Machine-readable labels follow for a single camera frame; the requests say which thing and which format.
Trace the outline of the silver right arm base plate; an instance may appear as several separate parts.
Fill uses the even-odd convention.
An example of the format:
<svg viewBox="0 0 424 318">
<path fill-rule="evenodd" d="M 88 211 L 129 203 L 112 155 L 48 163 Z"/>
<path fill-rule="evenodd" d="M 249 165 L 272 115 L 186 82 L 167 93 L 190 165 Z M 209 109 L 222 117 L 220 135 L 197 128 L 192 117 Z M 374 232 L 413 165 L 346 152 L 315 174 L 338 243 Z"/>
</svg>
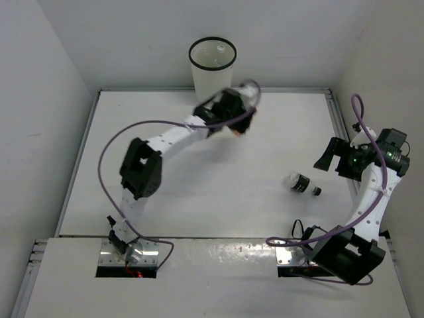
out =
<svg viewBox="0 0 424 318">
<path fill-rule="evenodd" d="M 316 266 L 300 246 L 275 247 L 276 265 L 280 268 Z"/>
</svg>

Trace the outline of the blue label plastic bottle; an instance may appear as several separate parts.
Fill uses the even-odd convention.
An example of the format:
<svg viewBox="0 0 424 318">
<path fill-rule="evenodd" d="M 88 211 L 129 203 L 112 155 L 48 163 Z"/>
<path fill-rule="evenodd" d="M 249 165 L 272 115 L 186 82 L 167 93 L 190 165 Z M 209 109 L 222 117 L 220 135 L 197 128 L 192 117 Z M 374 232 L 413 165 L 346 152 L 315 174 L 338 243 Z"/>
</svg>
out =
<svg viewBox="0 0 424 318">
<path fill-rule="evenodd" d="M 228 63 L 226 47 L 216 45 L 202 48 L 197 54 L 197 63 L 206 68 L 219 68 Z"/>
</svg>

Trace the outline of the clear bottle black label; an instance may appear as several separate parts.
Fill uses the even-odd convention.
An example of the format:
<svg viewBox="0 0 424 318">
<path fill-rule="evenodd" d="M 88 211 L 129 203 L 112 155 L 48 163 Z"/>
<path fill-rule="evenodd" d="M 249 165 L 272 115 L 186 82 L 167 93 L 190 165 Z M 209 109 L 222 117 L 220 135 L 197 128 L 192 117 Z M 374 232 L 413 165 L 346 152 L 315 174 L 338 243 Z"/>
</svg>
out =
<svg viewBox="0 0 424 318">
<path fill-rule="evenodd" d="M 307 176 L 299 172 L 290 172 L 283 180 L 283 184 L 290 190 L 297 193 L 311 193 L 314 196 L 320 196 L 322 189 Z"/>
</svg>

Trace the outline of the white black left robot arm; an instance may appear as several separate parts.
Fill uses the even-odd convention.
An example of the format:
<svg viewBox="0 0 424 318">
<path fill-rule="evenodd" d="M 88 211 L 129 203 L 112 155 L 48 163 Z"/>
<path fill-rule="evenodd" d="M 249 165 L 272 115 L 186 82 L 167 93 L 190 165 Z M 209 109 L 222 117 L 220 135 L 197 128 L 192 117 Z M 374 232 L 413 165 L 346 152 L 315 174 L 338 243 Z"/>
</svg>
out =
<svg viewBox="0 0 424 318">
<path fill-rule="evenodd" d="M 313 168 L 334 134 L 320 97 L 225 89 L 183 123 L 131 140 L 109 240 L 130 254 L 142 239 L 264 238 L 297 218 L 336 225 L 348 185 Z"/>
</svg>

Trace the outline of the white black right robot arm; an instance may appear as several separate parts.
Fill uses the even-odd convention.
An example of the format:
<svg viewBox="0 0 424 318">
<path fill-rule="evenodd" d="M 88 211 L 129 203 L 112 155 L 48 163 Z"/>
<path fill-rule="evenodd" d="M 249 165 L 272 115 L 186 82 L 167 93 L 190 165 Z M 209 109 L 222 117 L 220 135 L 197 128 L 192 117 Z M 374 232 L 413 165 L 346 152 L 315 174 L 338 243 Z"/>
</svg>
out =
<svg viewBox="0 0 424 318">
<path fill-rule="evenodd" d="M 360 182 L 347 224 L 331 230 L 332 236 L 302 250 L 307 258 L 347 284 L 355 285 L 379 266 L 386 253 L 378 247 L 380 223 L 390 196 L 406 174 L 410 159 L 401 153 L 407 135 L 384 129 L 375 144 L 353 146 L 333 137 L 314 167 L 327 171 L 334 156 L 340 158 L 336 172 Z"/>
</svg>

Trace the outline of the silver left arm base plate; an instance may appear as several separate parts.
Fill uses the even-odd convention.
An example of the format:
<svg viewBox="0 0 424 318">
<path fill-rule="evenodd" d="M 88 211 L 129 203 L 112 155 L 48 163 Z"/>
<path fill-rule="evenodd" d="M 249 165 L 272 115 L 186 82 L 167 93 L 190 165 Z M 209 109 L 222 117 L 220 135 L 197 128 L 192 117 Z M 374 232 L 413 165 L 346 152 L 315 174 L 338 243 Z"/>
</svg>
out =
<svg viewBox="0 0 424 318">
<path fill-rule="evenodd" d="M 145 240 L 130 243 L 127 251 L 121 254 L 108 239 L 103 239 L 98 263 L 102 267 L 120 266 L 128 264 L 130 267 L 157 267 L 158 245 Z"/>
</svg>

